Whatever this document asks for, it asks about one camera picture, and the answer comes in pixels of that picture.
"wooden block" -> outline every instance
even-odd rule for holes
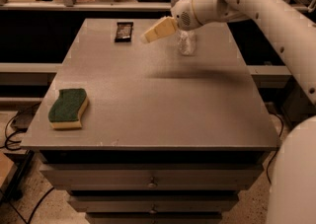
[[[8,186],[16,166],[5,154],[0,152],[0,188],[5,190]]]

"floor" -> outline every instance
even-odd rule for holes
[[[4,129],[7,122],[16,114],[15,111],[0,112],[0,146],[4,143]],[[279,118],[271,114],[271,120],[276,127],[276,131],[281,131]],[[8,133],[13,132],[9,126]],[[285,124],[281,135],[284,139],[289,132],[289,127]],[[21,139],[23,134],[15,136],[14,139]],[[239,193],[240,201],[229,212],[223,213],[221,224],[264,224],[268,209],[269,182],[266,175],[267,158],[264,166],[265,171],[259,176],[249,190]],[[272,173],[274,163],[270,165],[269,171]],[[43,177],[39,171],[40,159],[35,156],[32,164],[21,182],[20,189],[23,197],[19,200],[12,200],[11,203],[17,208],[25,219],[29,219],[33,208],[40,198],[51,188],[51,184]],[[53,190],[41,203],[36,211],[33,224],[88,224],[83,213],[77,213],[67,204],[67,192]],[[8,203],[0,206],[0,223],[4,224],[23,224],[25,223]]]

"drawer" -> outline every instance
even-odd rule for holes
[[[78,212],[222,212],[229,211],[238,196],[213,195],[211,191],[109,192],[106,196],[71,196],[68,203]]]
[[[40,171],[58,189],[187,190],[247,189],[261,165],[236,164],[43,164]]]
[[[91,224],[218,224],[221,215],[209,214],[112,214],[87,213],[86,219]]]

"yellow object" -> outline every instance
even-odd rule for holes
[[[15,171],[15,164],[5,154],[0,152],[0,188],[2,190],[5,190],[5,188],[8,186],[9,181],[13,177]]]
[[[140,39],[144,43],[149,43],[158,38],[168,37],[174,34],[177,29],[177,22],[173,17],[163,17],[141,35]]]

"table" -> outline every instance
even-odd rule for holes
[[[131,42],[114,42],[118,21]],[[177,35],[141,43],[155,21],[86,19],[21,145],[91,223],[218,223],[279,146],[226,24],[184,56]],[[49,126],[63,88],[88,94],[82,129]]]

